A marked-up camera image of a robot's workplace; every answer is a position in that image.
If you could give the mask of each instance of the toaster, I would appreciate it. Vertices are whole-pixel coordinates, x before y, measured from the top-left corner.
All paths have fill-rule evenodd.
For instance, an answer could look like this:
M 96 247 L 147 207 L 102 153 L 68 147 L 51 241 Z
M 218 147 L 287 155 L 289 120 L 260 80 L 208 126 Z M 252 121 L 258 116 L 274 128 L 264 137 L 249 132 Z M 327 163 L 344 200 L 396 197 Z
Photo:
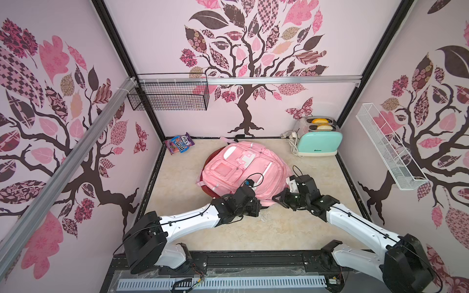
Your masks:
M 327 123 L 312 123 L 317 118 L 328 121 Z M 297 148 L 300 156 L 334 156 L 342 142 L 340 128 L 331 117 L 303 117 L 295 123 L 293 130 L 298 136 Z

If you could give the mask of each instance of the black cable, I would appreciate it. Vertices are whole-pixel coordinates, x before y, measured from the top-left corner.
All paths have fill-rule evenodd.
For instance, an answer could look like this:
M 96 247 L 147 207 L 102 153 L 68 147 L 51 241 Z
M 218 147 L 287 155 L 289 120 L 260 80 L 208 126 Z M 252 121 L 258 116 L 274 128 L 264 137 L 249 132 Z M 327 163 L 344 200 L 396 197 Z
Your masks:
M 292 170 L 293 170 L 293 173 L 295 173 L 295 175 L 296 175 L 297 177 L 299 177 L 299 176 L 298 176 L 298 174 L 296 174 L 294 168 L 298 169 L 298 171 L 300 171 L 300 173 L 301 173 L 301 176 L 303 176 L 303 172 L 301 172 L 300 168 L 298 168 L 296 165 L 293 165 Z
M 439 274 L 433 269 L 433 267 L 428 264 L 425 260 L 423 260 L 423 258 L 421 258 L 418 254 L 416 254 L 415 252 L 413 252 L 412 250 L 410 250 L 409 248 L 405 247 L 404 245 L 402 245 L 401 243 L 399 243 L 398 241 L 392 239 L 391 237 L 389 237 L 388 234 L 384 234 L 382 233 L 380 230 L 376 229 L 375 227 L 369 225 L 368 223 L 366 222 L 363 222 L 362 220 L 360 220 L 359 218 L 355 217 L 354 215 L 352 215 L 351 213 L 349 212 L 346 212 L 344 211 L 343 209 L 341 208 L 338 208 L 338 207 L 334 207 L 334 206 L 331 206 L 332 208 L 336 208 L 338 210 L 341 210 L 342 212 L 348 214 L 349 217 L 353 217 L 355 219 L 357 219 L 358 221 L 362 222 L 363 224 L 367 225 L 368 227 L 370 227 L 371 229 L 377 231 L 378 233 L 380 233 L 381 235 L 383 235 L 385 238 L 389 238 L 391 239 L 392 241 L 394 241 L 396 244 L 399 244 L 400 246 L 404 247 L 405 249 L 407 249 L 410 253 L 412 253 L 413 255 L 415 255 L 416 257 L 418 257 L 431 271 L 433 271 L 433 273 L 438 277 L 438 280 L 440 281 L 440 289 L 438 291 L 436 291 L 435 293 L 440 293 L 442 290 L 443 290 L 443 280 L 441 279 L 441 277 L 439 276 Z
M 129 237 L 127 237 L 124 241 L 122 241 L 122 243 L 119 245 L 118 248 L 116 248 L 116 250 L 113 252 L 113 255 L 115 255 L 116 251 L 119 250 L 119 248 L 122 247 L 122 245 L 124 245 L 124 243 L 129 240 L 130 238 L 132 238 L 132 236 L 134 236 L 135 234 L 139 233 L 140 231 L 143 231 L 145 229 L 150 229 L 150 228 L 155 228 L 155 227 L 159 227 L 159 226 L 163 226 L 163 225 L 168 225 L 168 224 L 172 224 L 172 223 L 177 223 L 177 222 L 181 222 L 181 221 L 185 221 L 185 220 L 188 220 L 188 219 L 191 219 L 191 218 L 195 218 L 195 217 L 198 217 L 198 216 L 203 216 L 204 213 L 208 210 L 208 208 L 210 208 L 211 205 L 209 205 L 203 212 L 199 213 L 198 215 L 194 215 L 194 216 L 191 216 L 189 218 L 185 218 L 185 219 L 180 219 L 180 220 L 176 220 L 176 221 L 169 221 L 169 222 L 166 222 L 166 223 L 162 223 L 162 224 L 157 224 L 157 225 L 153 225 L 153 226 L 149 226 L 149 227 L 145 227 L 145 228 L 142 228 L 134 233 L 132 233 Z

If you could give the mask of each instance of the tree branch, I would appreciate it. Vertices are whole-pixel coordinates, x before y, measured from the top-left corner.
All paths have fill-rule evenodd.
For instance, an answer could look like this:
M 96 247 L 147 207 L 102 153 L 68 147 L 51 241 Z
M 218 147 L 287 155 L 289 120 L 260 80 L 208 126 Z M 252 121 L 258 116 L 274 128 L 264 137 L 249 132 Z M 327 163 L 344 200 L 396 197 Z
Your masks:
M 41 170 L 42 172 L 46 173 L 47 175 L 52 176 L 53 172 L 50 171 L 49 169 L 47 169 L 44 165 L 31 165 L 30 163 L 26 162 L 26 153 L 29 151 L 28 149 L 30 147 L 31 147 L 31 145 L 28 144 L 26 149 L 24 149 L 21 152 L 20 157 L 17 156 L 17 155 L 3 155 L 3 156 L 0 156 L 0 159 L 3 159 L 3 160 L 17 160 L 17 161 L 20 161 L 30 171 Z

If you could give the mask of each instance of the marble floor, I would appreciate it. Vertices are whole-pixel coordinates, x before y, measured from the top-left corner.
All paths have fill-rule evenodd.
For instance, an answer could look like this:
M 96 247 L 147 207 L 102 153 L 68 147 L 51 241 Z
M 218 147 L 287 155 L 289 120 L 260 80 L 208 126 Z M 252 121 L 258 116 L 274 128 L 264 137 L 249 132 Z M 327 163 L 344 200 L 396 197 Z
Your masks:
M 321 194 L 329 194 L 357 214 L 358 206 L 335 156 L 299 158 L 291 154 L 284 139 L 249 139 L 275 152 L 291 167 L 314 178 Z M 146 212 L 169 216 L 197 209 L 212 199 L 196 185 L 207 157 L 226 142 L 196 139 L 185 153 L 171 155 L 168 150 L 158 173 Z M 357 249 L 365 245 L 345 231 L 323 222 L 307 211 L 292 211 L 278 204 L 261 210 L 259 217 L 221 225 L 186 235 L 178 240 L 190 250 L 303 250 L 321 249 L 337 239 Z

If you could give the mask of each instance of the butterfly decal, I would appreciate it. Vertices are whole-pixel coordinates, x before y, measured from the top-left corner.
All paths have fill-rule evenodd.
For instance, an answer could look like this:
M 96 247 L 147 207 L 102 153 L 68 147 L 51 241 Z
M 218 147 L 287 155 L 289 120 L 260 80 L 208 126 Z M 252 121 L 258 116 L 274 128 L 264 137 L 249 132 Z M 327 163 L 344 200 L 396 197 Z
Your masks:
M 313 98 L 307 99 L 306 102 L 304 102 L 303 107 L 301 107 L 301 109 L 288 108 L 285 111 L 288 114 L 293 115 L 293 118 L 298 120 L 298 119 L 301 119 L 303 115 L 308 116 L 311 114 L 311 112 L 313 112 L 313 110 L 311 109 L 311 105 L 313 105 Z
M 137 122 L 135 122 L 135 129 L 137 130 L 138 142 L 135 144 L 134 154 L 138 153 L 139 151 L 147 150 L 145 141 L 148 136 L 148 134 L 142 130 Z

